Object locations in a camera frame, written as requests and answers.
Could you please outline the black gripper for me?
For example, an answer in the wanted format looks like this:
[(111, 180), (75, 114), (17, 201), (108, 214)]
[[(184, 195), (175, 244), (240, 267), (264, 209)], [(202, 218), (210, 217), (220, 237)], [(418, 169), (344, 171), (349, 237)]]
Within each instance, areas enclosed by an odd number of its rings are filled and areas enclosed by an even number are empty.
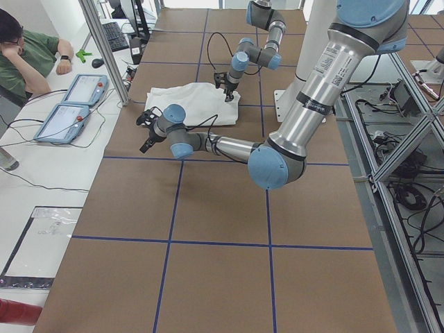
[(237, 89), (239, 82), (240, 77), (233, 77), (230, 74), (224, 75), (223, 84), (225, 85), (225, 102), (231, 102), (234, 99), (234, 91)]
[(142, 144), (139, 151), (146, 153), (154, 144), (163, 142), (167, 138), (167, 134), (161, 130), (156, 121), (148, 126), (148, 139)]

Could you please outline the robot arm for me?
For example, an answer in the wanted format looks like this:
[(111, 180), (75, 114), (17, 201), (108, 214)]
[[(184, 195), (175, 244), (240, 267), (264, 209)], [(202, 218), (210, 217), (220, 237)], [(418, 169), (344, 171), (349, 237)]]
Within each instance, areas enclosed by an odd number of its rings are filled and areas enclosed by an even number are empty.
[(246, 9), (246, 22), (256, 28), (268, 32), (264, 47), (259, 47), (249, 38), (239, 41), (232, 56), (229, 71), (215, 75), (225, 85), (225, 101), (230, 102), (249, 63), (260, 67), (277, 69), (282, 61), (279, 54), (280, 43), (286, 32), (286, 24), (282, 14), (271, 7), (270, 1), (250, 1)]
[(307, 144), (330, 113), (344, 85), (363, 58), (402, 49), (407, 40), (408, 1), (338, 1), (327, 25), (325, 48), (302, 86), (291, 97), (280, 127), (262, 143), (195, 133), (185, 125), (183, 107), (151, 108), (137, 123), (146, 123), (146, 152), (168, 141), (179, 160), (196, 151), (223, 155), (246, 164), (253, 181), (263, 189), (277, 189), (299, 179), (306, 167)]

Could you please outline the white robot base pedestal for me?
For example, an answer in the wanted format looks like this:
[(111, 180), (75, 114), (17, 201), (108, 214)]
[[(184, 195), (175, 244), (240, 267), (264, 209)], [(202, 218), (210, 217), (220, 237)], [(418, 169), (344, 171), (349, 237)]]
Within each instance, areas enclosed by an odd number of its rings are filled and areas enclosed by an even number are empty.
[(337, 1), (335, 0), (315, 0), (313, 2), (295, 78), (285, 90), (274, 91), (275, 111), (279, 123), (284, 121), (296, 101), (297, 94), (307, 81), (328, 43), (327, 30), (336, 17), (336, 6)]

